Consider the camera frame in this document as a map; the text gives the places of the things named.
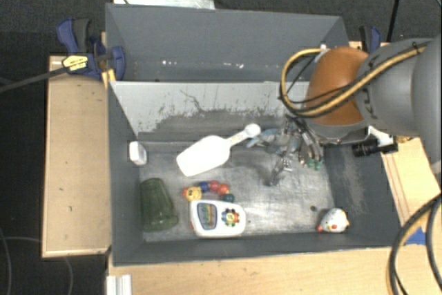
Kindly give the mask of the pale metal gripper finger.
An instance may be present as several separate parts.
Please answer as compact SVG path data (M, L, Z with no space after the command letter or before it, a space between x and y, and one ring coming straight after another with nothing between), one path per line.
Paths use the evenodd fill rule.
M284 169L284 159L280 158L273 169L271 170L271 175L269 179L269 185L270 186L276 186L279 183L280 180L280 174L282 173L282 170Z
M278 179L283 180L286 178L288 173L293 171L293 160L290 157L282 157L280 160L280 173L278 174Z

